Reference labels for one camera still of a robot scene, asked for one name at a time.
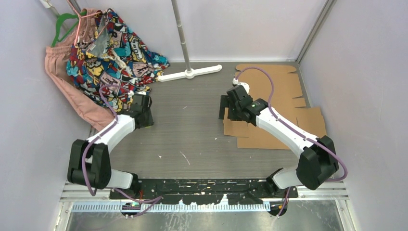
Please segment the brown cardboard box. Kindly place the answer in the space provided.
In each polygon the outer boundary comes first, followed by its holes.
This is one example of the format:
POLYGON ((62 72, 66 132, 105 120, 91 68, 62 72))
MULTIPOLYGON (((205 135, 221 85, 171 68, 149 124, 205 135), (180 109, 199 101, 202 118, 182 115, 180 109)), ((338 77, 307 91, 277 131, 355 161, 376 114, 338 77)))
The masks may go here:
MULTIPOLYGON (((319 107, 308 107, 294 66, 284 64, 239 64, 236 73, 239 81, 249 84, 250 96, 268 100, 286 119, 304 131, 322 137, 327 134, 325 121, 319 107)), ((223 120, 224 134, 237 138, 238 148, 281 149, 282 142, 267 131, 244 121, 223 120)))

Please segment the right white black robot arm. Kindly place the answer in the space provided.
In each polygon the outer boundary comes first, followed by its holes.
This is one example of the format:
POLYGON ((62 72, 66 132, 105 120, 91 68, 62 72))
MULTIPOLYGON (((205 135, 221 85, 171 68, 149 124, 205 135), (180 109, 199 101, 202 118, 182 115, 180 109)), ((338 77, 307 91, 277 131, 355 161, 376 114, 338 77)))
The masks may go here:
POLYGON ((242 85, 220 97, 219 119, 244 121, 273 135, 297 157, 295 168, 281 168, 267 177, 267 191, 278 198, 286 188, 317 189, 339 169, 334 142, 328 136, 312 135, 280 115, 263 99, 253 100, 242 85))

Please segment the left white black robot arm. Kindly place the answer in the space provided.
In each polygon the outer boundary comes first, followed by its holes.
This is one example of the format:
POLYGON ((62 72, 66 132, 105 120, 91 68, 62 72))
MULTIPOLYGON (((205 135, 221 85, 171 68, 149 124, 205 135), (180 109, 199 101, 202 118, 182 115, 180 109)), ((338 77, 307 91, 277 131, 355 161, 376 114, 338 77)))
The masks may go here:
POLYGON ((110 152, 128 134, 154 124, 149 95, 135 94, 130 108, 104 129, 86 140, 73 142, 68 164, 67 180, 95 189, 118 188, 129 199, 140 194, 137 174, 111 167, 110 152))

